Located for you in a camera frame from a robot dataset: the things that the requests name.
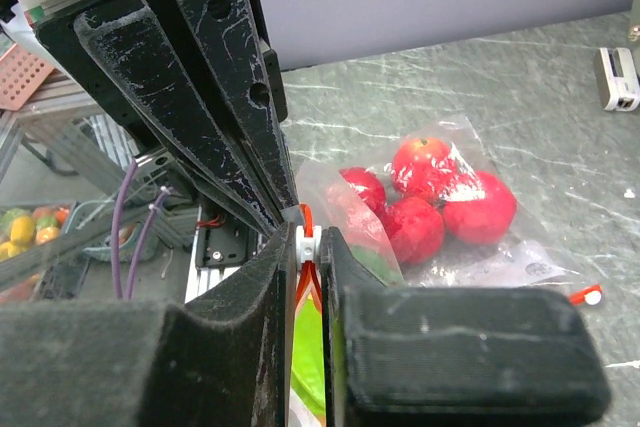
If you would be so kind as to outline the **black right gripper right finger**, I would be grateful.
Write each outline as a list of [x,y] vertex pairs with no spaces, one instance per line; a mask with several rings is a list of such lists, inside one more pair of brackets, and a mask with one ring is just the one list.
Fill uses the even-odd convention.
[[586,426],[612,393],[578,310],[544,288],[350,287],[340,426]]

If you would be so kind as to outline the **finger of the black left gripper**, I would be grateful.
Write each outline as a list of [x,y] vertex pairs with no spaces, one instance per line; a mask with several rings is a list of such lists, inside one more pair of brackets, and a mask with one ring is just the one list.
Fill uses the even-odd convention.
[[207,108],[257,200],[276,220],[300,207],[249,0],[175,0],[208,76]]
[[264,234],[280,222],[257,200],[231,148],[145,0],[111,0],[73,22],[83,49],[170,151],[194,187]]

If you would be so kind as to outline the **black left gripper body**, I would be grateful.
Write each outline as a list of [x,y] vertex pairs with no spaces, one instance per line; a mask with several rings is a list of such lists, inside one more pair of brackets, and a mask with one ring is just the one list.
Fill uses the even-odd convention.
[[32,17],[86,92],[193,183],[289,185],[286,101],[260,0],[49,0]]

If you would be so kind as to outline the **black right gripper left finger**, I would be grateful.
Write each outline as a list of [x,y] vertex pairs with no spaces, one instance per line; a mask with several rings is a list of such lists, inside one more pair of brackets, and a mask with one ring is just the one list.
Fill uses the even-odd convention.
[[296,229],[184,305],[49,301],[1,309],[5,426],[284,426]]

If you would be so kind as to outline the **green fruit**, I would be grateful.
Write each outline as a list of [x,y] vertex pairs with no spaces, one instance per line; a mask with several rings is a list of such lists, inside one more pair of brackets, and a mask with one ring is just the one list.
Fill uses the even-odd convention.
[[326,416],[322,316],[311,297],[294,323],[291,385],[315,416]]

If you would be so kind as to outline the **red apple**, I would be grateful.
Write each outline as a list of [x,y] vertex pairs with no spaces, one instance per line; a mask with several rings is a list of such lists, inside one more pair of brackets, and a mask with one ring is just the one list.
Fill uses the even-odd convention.
[[440,197],[457,172],[450,146],[434,137],[410,138],[397,150],[391,163],[395,190],[429,203]]
[[375,174],[363,167],[341,169],[340,174],[372,212],[380,214],[384,211],[386,191]]
[[517,212],[514,194],[490,172],[458,174],[445,193],[444,225],[450,234],[470,244],[500,241]]
[[388,206],[381,221],[396,260],[417,265],[438,253],[445,239],[440,212],[419,197],[404,198]]

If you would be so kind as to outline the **clear zip top bag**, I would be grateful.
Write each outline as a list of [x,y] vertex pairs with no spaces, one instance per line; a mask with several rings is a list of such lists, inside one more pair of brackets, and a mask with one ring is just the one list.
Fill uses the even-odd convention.
[[317,426],[343,423],[345,390],[343,295],[350,287],[382,288],[402,284],[402,276],[379,214],[372,212],[332,164],[306,161],[296,175],[301,205],[319,236],[315,266],[300,274],[296,317],[308,297],[322,316],[326,416],[315,416],[293,390],[292,398],[309,411]]

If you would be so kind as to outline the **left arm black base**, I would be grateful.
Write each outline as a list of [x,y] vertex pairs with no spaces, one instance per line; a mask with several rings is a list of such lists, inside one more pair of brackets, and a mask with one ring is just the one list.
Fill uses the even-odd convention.
[[194,247],[197,269],[237,267],[256,254],[258,233],[231,215],[202,211]]

